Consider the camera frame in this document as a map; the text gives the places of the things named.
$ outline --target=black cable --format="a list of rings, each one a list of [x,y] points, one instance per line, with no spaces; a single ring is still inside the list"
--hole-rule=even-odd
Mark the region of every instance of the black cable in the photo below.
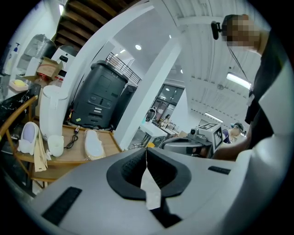
[[[246,78],[246,81],[250,83],[250,81],[248,80],[248,78],[247,78],[247,76],[246,76],[244,70],[242,69],[242,67],[241,67],[241,65],[240,65],[240,63],[239,63],[239,61],[238,61],[238,59],[236,58],[234,52],[231,50],[231,48],[228,47],[228,49],[229,49],[229,51],[230,51],[231,56],[234,58],[234,60],[236,61],[237,65],[239,66],[239,68],[240,68],[241,71],[243,72],[243,74],[244,74],[244,76],[245,76],[245,78]]]
[[[74,145],[74,143],[79,139],[77,134],[79,133],[79,126],[73,131],[74,135],[72,137],[72,140],[64,147],[64,149],[71,149]]]
[[[76,134],[73,135],[72,140],[64,147],[64,149],[71,149],[74,143],[78,140],[78,136]]]

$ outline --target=fluorescent light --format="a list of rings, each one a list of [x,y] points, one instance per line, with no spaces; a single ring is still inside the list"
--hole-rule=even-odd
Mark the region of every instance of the fluorescent light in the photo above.
[[[62,15],[63,9],[64,9],[63,5],[59,4],[60,15]]]
[[[141,50],[142,49],[140,45],[136,45],[135,47],[136,47],[137,50]]]
[[[232,74],[232,73],[228,73],[228,75],[226,76],[226,78],[230,81],[233,81],[235,83],[238,83],[239,85],[247,88],[247,89],[250,89],[251,87],[251,84],[247,81],[245,81],[244,79],[242,78],[239,78],[237,77],[236,75]]]
[[[216,121],[219,121],[220,123],[223,123],[220,119],[216,118],[215,116],[210,115],[209,113],[205,113],[205,115],[210,116],[211,118],[215,119]]]

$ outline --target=spray bottle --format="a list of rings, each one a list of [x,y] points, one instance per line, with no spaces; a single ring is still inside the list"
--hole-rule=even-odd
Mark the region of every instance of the spray bottle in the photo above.
[[[17,50],[18,50],[18,46],[20,45],[19,43],[16,43],[17,46],[14,48],[13,51],[11,51],[8,55],[8,59],[6,60],[5,62],[5,65],[4,65],[4,73],[7,74],[7,75],[11,75],[11,72],[12,72],[12,68],[13,68],[13,65],[15,63],[15,60],[17,59]]]

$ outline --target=black sticker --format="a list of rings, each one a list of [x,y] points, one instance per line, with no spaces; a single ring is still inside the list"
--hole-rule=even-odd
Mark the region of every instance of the black sticker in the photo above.
[[[213,138],[215,140],[215,149],[217,149],[218,146],[220,146],[222,144],[222,132],[221,132],[221,127],[217,129],[217,131],[215,131],[213,133]]]
[[[216,125],[218,125],[218,124],[217,123],[206,123],[205,125],[199,127],[198,129],[208,130],[210,128],[215,127]]]

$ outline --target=yellow sponge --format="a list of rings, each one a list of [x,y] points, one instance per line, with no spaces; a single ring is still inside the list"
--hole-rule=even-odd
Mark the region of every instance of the yellow sponge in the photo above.
[[[15,80],[14,84],[16,86],[25,86],[26,85],[22,80],[19,80],[19,79]]]

